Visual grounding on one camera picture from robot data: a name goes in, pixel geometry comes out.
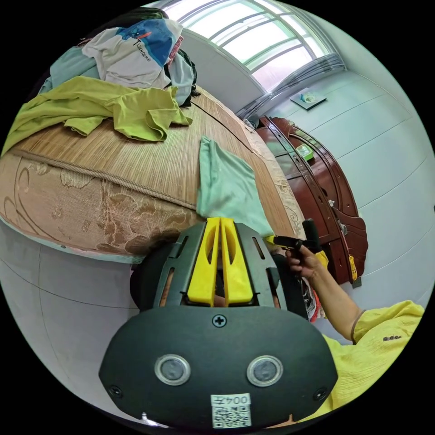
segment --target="bed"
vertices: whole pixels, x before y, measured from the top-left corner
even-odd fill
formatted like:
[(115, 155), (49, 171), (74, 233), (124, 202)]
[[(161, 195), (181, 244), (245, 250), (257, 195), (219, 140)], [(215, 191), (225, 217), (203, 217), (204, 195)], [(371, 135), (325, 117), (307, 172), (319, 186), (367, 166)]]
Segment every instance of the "bed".
[(275, 234), (305, 238), (301, 208), (264, 140), (198, 91), (183, 109), (192, 125), (172, 126), (163, 143), (128, 139), (110, 120), (88, 137), (56, 125), (21, 141), (0, 159), (0, 219), (55, 249), (140, 262), (156, 240), (203, 220), (195, 209), (206, 135), (253, 168)]

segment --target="printed number label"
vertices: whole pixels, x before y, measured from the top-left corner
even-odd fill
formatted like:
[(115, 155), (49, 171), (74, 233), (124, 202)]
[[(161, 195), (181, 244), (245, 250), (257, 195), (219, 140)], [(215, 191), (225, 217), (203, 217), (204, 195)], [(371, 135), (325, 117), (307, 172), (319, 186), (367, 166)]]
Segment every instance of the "printed number label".
[(251, 396), (246, 394), (211, 395), (214, 429), (251, 426)]
[(251, 396), (246, 394), (211, 395), (212, 406), (248, 406), (251, 404)]

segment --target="yellow bracket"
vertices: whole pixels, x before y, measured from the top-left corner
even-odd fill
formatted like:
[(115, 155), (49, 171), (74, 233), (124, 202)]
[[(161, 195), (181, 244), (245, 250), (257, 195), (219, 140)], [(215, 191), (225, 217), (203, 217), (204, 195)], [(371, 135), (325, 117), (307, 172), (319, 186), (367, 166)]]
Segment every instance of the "yellow bracket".
[(224, 217), (207, 219), (187, 297), (190, 302), (213, 307), (218, 270), (219, 230), (222, 235), (225, 305), (228, 307), (233, 304), (247, 304), (252, 300), (253, 292), (242, 247), (234, 221)]
[(221, 232), (226, 306), (246, 304), (252, 300), (253, 293), (234, 221), (222, 217)]
[(207, 219), (204, 236), (199, 247), (187, 297), (191, 302), (213, 307), (218, 270), (219, 217)]

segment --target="hand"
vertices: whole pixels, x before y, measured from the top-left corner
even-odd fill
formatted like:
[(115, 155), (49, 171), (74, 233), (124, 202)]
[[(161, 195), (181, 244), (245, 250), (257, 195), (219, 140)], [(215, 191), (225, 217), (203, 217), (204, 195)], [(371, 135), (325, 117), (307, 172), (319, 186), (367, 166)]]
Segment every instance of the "hand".
[(293, 272), (300, 273), (303, 278), (310, 279), (323, 266), (319, 259), (304, 245), (300, 247), (299, 256), (302, 260), (296, 257), (295, 251), (287, 251), (285, 253), (290, 269)]

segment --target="black handle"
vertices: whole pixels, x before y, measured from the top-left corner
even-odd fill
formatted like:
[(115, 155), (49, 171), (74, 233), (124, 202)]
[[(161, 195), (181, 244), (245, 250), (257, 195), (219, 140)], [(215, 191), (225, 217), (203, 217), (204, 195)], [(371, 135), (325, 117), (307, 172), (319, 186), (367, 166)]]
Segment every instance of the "black handle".
[(316, 224), (313, 219), (306, 219), (302, 222), (302, 226), (304, 227), (305, 235), (307, 236), (307, 244), (306, 246), (314, 253), (322, 251), (322, 247), (320, 246), (319, 232), (317, 231)]

